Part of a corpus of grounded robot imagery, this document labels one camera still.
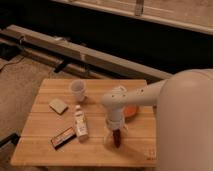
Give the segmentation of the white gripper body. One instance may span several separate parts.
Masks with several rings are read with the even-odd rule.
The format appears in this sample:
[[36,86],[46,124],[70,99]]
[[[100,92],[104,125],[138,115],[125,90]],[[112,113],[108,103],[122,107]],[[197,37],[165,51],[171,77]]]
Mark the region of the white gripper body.
[[106,125],[109,130],[118,130],[125,125],[123,109],[109,110],[106,115]]

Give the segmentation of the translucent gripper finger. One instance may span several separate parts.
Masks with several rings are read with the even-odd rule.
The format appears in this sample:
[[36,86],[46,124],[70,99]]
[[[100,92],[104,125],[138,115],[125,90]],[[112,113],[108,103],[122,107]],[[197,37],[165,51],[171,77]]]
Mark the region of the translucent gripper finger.
[[104,143],[112,143],[113,142],[113,133],[110,130],[106,130],[104,134]]
[[127,127],[122,127],[120,129],[120,142],[123,141],[123,139],[127,136],[127,134],[128,134]]

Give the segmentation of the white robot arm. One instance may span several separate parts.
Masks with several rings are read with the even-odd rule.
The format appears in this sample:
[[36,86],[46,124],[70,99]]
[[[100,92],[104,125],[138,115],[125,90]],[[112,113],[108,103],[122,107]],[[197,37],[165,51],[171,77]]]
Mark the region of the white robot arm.
[[124,125],[123,108],[156,106],[156,171],[213,171],[213,69],[181,71],[145,87],[102,96],[106,123]]

